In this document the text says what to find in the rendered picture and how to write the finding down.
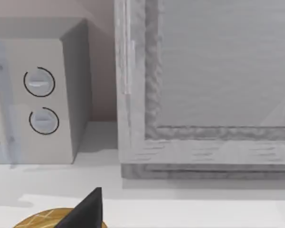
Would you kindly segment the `round golden coaster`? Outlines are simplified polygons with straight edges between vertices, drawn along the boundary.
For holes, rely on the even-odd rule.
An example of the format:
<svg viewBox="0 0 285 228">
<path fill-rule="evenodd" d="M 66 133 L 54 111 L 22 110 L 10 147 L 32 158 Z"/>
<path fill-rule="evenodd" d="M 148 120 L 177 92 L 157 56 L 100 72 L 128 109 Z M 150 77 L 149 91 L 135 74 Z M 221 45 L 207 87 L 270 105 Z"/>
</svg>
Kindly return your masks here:
<svg viewBox="0 0 285 228">
<path fill-rule="evenodd" d="M 67 217 L 75 208 L 53 208 L 33 214 L 13 228 L 96 228 L 92 225 L 84 225 L 83 222 L 65 223 Z"/>
</svg>

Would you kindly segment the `microwave knob with short arc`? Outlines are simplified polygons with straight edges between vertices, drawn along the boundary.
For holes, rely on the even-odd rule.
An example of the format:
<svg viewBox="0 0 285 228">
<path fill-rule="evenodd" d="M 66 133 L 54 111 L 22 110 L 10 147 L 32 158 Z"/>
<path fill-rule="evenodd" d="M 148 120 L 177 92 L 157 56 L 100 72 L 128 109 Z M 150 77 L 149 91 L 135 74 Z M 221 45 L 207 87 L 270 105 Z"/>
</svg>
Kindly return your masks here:
<svg viewBox="0 0 285 228">
<path fill-rule="evenodd" d="M 38 134 L 51 135 L 59 128 L 59 118 L 52 109 L 42 107 L 30 113 L 29 124 Z"/>
</svg>

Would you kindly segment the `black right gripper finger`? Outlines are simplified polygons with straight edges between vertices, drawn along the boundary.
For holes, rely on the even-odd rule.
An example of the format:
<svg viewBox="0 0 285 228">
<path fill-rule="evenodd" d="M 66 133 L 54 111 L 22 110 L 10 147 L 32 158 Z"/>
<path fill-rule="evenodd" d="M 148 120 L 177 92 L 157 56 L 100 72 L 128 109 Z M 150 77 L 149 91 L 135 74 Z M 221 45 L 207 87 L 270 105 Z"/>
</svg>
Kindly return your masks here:
<svg viewBox="0 0 285 228">
<path fill-rule="evenodd" d="M 72 209 L 56 228 L 102 228 L 102 188 L 97 187 Z"/>
</svg>

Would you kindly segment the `microwave knob with long arc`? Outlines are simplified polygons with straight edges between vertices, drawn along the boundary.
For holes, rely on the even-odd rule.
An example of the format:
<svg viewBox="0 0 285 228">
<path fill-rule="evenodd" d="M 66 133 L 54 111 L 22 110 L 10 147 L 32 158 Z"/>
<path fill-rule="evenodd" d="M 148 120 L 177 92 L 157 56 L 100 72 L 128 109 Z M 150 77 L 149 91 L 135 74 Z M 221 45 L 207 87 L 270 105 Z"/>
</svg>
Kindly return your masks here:
<svg viewBox="0 0 285 228">
<path fill-rule="evenodd" d="M 43 67 L 37 67 L 24 74 L 23 84 L 27 92 L 35 97 L 47 97 L 55 90 L 56 82 L 52 73 Z"/>
</svg>

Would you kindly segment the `pale microwave oven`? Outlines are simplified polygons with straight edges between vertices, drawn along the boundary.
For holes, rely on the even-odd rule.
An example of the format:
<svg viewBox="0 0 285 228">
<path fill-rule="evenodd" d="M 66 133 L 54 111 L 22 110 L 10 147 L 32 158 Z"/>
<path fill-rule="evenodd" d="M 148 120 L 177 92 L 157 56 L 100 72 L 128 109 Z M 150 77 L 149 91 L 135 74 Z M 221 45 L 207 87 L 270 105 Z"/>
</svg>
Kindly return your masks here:
<svg viewBox="0 0 285 228">
<path fill-rule="evenodd" d="M 0 164 L 71 164 L 91 92 L 85 19 L 0 18 Z"/>
</svg>

